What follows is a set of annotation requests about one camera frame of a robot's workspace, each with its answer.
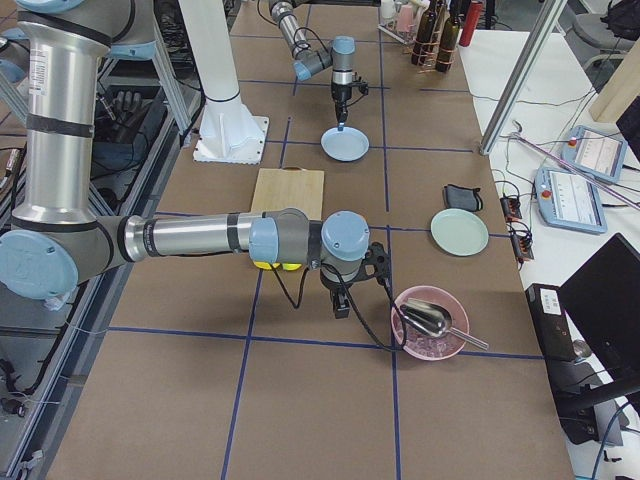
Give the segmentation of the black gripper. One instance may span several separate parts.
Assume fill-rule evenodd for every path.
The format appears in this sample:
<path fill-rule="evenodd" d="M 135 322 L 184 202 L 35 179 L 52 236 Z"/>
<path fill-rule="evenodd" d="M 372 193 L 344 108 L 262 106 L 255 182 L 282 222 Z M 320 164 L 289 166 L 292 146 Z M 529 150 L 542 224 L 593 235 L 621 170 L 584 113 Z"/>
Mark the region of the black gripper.
<path fill-rule="evenodd" d="M 331 96 L 334 103 L 336 124 L 343 128 L 348 119 L 347 102 L 352 98 L 352 89 L 361 95 L 369 93 L 369 84 L 353 71 L 333 71 L 331 78 Z"/>
<path fill-rule="evenodd" d="M 330 291 L 333 314 L 336 319 L 349 316 L 351 305 L 349 291 L 341 287 L 340 281 L 349 288 L 353 283 L 375 278 L 379 285 L 389 286 L 389 254 L 380 242 L 373 242 L 364 257 L 358 260 L 341 260 L 330 253 L 324 253 L 320 279 Z"/>

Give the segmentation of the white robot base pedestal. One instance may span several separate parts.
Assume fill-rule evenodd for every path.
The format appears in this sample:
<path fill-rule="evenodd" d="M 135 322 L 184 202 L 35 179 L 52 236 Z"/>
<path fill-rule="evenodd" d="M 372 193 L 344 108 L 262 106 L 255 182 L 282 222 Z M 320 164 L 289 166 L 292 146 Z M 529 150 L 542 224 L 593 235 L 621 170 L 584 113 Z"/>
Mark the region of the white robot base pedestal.
<path fill-rule="evenodd" d="M 269 119 L 252 115 L 241 98 L 223 3 L 179 5 L 205 96 L 194 160 L 258 164 Z"/>

